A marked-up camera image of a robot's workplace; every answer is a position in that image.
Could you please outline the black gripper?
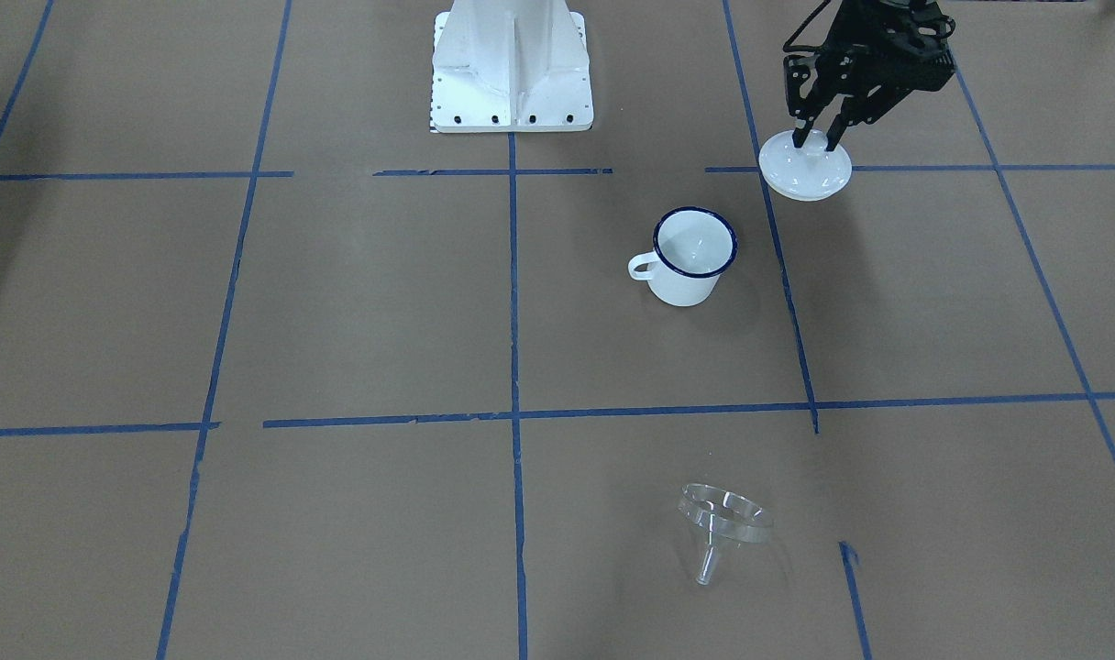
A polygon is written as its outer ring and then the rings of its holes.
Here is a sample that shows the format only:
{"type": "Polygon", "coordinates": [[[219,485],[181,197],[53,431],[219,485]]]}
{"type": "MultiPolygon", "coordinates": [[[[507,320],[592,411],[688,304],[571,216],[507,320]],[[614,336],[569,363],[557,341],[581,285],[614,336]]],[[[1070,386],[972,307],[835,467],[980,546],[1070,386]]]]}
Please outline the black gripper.
{"type": "Polygon", "coordinates": [[[780,50],[793,146],[803,147],[822,111],[843,97],[826,130],[824,151],[833,153],[850,127],[875,124],[909,93],[944,87],[956,75],[948,45],[956,19],[935,1],[840,1],[822,43],[799,43],[827,7],[817,4],[780,50]]]}

